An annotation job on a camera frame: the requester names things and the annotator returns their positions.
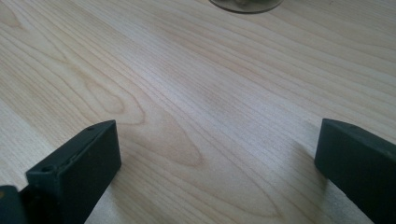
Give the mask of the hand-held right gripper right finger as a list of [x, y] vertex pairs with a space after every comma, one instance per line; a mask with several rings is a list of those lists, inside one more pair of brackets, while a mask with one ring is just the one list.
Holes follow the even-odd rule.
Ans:
[[318, 170], [374, 224], [396, 224], [396, 145], [358, 126], [321, 123]]

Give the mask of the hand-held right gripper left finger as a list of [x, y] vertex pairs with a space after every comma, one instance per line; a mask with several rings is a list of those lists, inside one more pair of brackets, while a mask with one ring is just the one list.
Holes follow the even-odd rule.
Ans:
[[26, 172], [31, 224], [84, 224], [121, 167], [114, 120], [92, 125]]

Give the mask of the clear glass round base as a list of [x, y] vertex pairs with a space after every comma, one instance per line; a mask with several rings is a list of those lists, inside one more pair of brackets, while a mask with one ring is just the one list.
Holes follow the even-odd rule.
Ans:
[[239, 14], [258, 14], [278, 7], [284, 0], [209, 0], [214, 6]]

